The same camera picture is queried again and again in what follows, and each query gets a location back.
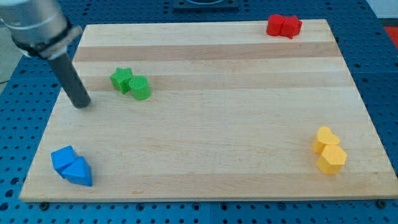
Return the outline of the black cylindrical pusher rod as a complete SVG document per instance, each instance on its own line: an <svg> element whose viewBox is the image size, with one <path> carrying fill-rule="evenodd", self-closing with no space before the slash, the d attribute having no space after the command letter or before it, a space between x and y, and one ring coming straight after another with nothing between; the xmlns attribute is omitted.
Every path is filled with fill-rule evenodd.
<svg viewBox="0 0 398 224"><path fill-rule="evenodd" d="M76 108L87 107L91 103L91 98L72 64L70 56L64 53L57 58L48 60L48 63L72 105Z"/></svg>

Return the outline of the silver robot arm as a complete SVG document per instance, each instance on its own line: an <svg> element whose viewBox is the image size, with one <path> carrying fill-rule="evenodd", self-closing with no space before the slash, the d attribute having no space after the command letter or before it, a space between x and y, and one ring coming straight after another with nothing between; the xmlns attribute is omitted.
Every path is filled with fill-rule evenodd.
<svg viewBox="0 0 398 224"><path fill-rule="evenodd" d="M48 61L74 107L91 103L67 52L83 30L70 23L58 1L1 0L1 22L24 55Z"/></svg>

